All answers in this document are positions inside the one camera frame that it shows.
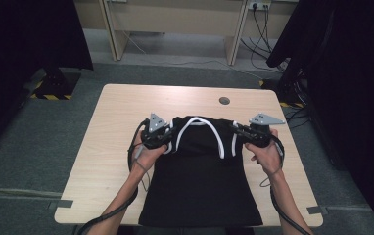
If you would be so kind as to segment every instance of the power outlet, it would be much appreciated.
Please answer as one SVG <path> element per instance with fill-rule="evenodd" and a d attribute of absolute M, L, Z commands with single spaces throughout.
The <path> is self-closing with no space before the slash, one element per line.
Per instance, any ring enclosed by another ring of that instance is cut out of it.
<path fill-rule="evenodd" d="M 257 0 L 249 2 L 249 10 L 254 10 L 254 4 L 257 4 L 257 11 L 266 11 L 269 10 L 271 1 L 268 0 Z"/>

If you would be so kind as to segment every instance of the wooden table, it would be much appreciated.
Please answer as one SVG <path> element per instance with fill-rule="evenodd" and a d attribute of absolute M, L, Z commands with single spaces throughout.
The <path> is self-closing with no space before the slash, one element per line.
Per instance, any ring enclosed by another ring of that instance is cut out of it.
<path fill-rule="evenodd" d="M 219 103 L 227 97 L 229 105 Z M 138 124 L 151 112 L 170 122 L 175 117 L 203 116 L 226 118 L 249 124 L 258 113 L 285 119 L 274 92 L 254 89 L 204 88 L 150 85 L 106 85 L 82 141 L 62 200 L 70 208 L 57 208 L 55 219 L 63 224 L 82 224 L 99 216 L 128 175 L 127 149 Z M 322 215 L 309 214 L 317 207 L 304 167 L 287 124 L 275 125 L 286 157 L 284 172 L 291 191 L 309 226 L 320 226 Z M 251 162 L 244 148 L 244 166 L 264 226 L 279 226 L 269 188 L 260 188 L 266 178 L 261 166 Z M 122 224 L 138 224 L 146 192 L 142 187 L 129 206 Z"/>

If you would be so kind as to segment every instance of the black controller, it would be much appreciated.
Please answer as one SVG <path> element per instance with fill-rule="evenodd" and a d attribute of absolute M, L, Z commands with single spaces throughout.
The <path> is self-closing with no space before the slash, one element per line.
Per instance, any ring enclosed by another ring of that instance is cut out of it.
<path fill-rule="evenodd" d="M 155 114 L 147 119 L 147 124 L 141 132 L 141 141 L 148 149 L 157 149 L 163 144 L 168 144 L 175 131 L 175 127 L 170 128 L 166 122 Z"/>
<path fill-rule="evenodd" d="M 237 124 L 231 125 L 233 132 L 239 137 L 260 148 L 267 147 L 270 143 L 271 133 L 269 125 L 284 124 L 285 121 L 264 114 L 258 114 L 249 120 L 250 125 Z"/>

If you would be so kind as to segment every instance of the yellow black tape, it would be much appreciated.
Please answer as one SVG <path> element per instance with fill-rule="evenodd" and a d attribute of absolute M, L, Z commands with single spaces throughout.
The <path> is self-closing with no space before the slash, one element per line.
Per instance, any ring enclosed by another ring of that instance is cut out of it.
<path fill-rule="evenodd" d="M 71 95 L 40 95 L 32 94 L 30 98 L 33 99 L 43 99 L 43 100 L 69 100 Z"/>
<path fill-rule="evenodd" d="M 281 107 L 293 107 L 293 108 L 303 108 L 304 104 L 301 103 L 284 103 L 284 102 L 279 102 Z"/>

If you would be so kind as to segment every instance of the black fabric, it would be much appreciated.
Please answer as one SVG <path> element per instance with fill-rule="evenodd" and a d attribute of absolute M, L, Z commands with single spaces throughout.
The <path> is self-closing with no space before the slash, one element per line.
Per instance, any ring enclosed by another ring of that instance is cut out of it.
<path fill-rule="evenodd" d="M 178 130 L 191 117 L 175 118 Z M 262 225 L 243 168 L 243 142 L 235 144 L 231 120 L 206 118 L 225 143 L 226 158 L 207 125 L 191 125 L 178 150 L 158 158 L 139 223 L 152 227 L 216 227 Z M 175 145 L 177 135 L 171 144 Z"/>

